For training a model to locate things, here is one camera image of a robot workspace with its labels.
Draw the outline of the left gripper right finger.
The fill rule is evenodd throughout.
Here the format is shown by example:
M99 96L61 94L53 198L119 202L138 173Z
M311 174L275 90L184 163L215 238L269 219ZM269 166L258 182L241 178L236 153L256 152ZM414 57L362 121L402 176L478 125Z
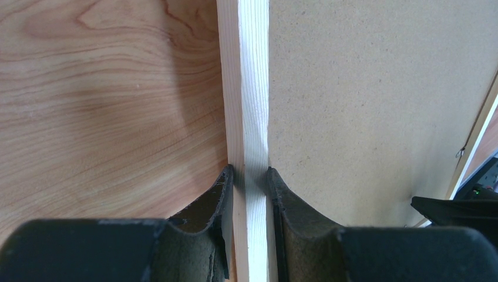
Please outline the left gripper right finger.
M279 281L496 281L497 245L468 227L346 227L292 192L274 168Z

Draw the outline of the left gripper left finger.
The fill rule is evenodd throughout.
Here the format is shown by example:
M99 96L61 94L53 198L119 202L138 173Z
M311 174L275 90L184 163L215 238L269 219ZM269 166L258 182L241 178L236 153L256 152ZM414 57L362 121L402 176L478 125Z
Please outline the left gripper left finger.
M167 219L36 219L1 246L2 281L224 281L234 169Z

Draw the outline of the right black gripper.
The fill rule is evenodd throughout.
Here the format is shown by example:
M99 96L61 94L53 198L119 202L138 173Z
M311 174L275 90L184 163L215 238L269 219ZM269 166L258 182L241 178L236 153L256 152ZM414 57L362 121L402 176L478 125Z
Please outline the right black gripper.
M497 245L497 154L464 181L455 200L413 197L415 210L437 226L475 229Z

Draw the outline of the brown cardboard backing board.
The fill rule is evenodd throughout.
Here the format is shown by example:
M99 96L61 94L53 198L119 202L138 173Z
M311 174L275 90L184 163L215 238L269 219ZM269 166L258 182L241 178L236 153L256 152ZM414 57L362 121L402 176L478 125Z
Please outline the brown cardboard backing board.
M347 226L424 226L497 106L496 1L271 1L270 163Z

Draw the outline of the light wooden picture frame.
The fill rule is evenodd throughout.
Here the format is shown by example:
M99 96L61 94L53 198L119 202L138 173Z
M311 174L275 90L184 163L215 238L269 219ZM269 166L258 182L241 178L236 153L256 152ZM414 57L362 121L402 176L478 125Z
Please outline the light wooden picture frame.
M276 281L270 163L270 3L218 1L228 161L235 168L238 281Z

